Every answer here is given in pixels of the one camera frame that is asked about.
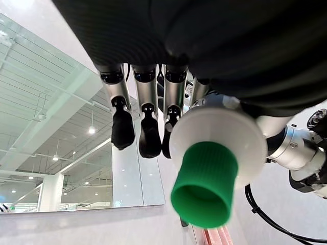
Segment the white plastic container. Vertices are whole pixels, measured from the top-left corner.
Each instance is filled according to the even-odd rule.
[[[180,170],[172,204],[182,219],[201,227],[223,225],[230,215],[233,188],[249,184],[266,162],[261,130],[231,101],[202,101],[178,121],[170,138],[171,158]]]

